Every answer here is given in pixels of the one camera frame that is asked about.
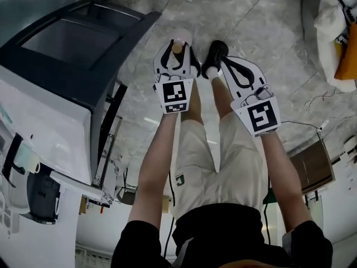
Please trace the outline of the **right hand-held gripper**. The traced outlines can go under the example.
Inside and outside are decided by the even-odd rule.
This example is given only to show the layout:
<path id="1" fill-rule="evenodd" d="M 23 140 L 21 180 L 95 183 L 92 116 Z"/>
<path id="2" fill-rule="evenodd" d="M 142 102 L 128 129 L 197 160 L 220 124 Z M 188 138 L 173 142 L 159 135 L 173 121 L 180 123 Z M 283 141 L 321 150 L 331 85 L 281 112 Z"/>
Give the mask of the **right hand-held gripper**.
<path id="1" fill-rule="evenodd" d="M 221 69 L 234 99 L 231 108 L 250 135 L 259 137 L 275 131 L 281 125 L 278 102 L 270 87 L 261 87 L 266 83 L 261 69 L 253 62 L 233 56 L 225 57 Z M 242 99 L 244 90 L 255 89 Z"/>

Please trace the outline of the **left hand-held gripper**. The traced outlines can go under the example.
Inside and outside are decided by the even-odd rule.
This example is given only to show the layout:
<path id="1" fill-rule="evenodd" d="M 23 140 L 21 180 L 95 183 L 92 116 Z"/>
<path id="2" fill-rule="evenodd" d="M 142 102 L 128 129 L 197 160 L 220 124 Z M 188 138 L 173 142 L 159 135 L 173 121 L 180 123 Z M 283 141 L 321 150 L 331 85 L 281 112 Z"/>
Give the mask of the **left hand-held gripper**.
<path id="1" fill-rule="evenodd" d="M 167 67 L 174 40 L 164 44 L 153 60 L 155 86 L 164 114 L 186 112 L 189 109 L 193 78 L 172 75 Z M 178 65 L 174 71 L 189 74 L 192 51 L 189 45 L 183 45 L 179 53 L 174 53 Z"/>

